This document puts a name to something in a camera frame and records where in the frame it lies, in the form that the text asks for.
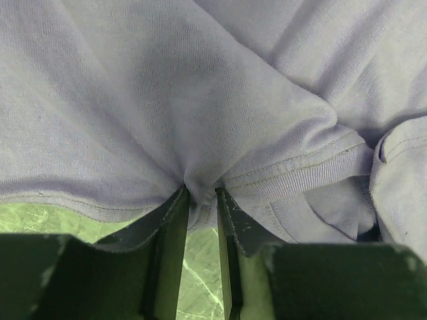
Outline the purple t shirt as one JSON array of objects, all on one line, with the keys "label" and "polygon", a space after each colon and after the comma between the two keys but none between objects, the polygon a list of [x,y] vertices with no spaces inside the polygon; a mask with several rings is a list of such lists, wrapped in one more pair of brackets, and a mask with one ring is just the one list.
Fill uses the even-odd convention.
[{"label": "purple t shirt", "polygon": [[291,243],[426,254],[425,1],[2,1],[1,201],[127,221],[217,187]]}]

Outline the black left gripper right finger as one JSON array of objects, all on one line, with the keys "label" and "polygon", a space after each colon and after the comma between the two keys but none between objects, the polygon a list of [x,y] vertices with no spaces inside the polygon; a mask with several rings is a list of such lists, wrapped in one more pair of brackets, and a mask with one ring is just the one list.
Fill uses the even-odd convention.
[{"label": "black left gripper right finger", "polygon": [[409,248],[289,244],[216,194],[226,319],[426,318],[426,266]]}]

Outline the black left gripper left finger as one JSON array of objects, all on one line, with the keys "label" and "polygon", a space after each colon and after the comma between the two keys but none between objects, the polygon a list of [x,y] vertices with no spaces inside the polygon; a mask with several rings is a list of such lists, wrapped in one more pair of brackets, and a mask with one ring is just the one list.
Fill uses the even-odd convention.
[{"label": "black left gripper left finger", "polygon": [[189,193],[94,244],[1,235],[2,319],[175,319]]}]

